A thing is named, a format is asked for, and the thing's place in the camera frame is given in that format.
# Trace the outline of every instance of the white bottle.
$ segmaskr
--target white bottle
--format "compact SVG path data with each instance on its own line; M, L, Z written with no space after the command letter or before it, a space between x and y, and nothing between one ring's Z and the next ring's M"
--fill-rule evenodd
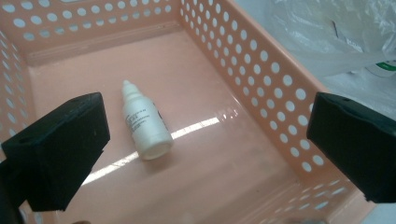
M127 80L123 81L122 93L123 115L139 157L143 160L161 157L174 141L154 103Z

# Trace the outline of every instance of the peach plastic basket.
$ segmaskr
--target peach plastic basket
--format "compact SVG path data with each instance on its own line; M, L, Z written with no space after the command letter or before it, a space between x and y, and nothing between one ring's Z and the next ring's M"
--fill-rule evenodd
M374 207L306 139L326 89L233 0L0 3L1 142L94 91L111 134L66 211L25 203L27 223L359 223ZM158 160L135 152L124 79L175 138Z

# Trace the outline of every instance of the plastic bag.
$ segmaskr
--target plastic bag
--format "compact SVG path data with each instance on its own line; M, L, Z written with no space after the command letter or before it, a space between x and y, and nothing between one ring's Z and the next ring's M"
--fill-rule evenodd
M394 0L263 2L253 17L315 76L396 60Z
M396 59L396 1L236 2L332 93L396 120L396 76L364 68Z

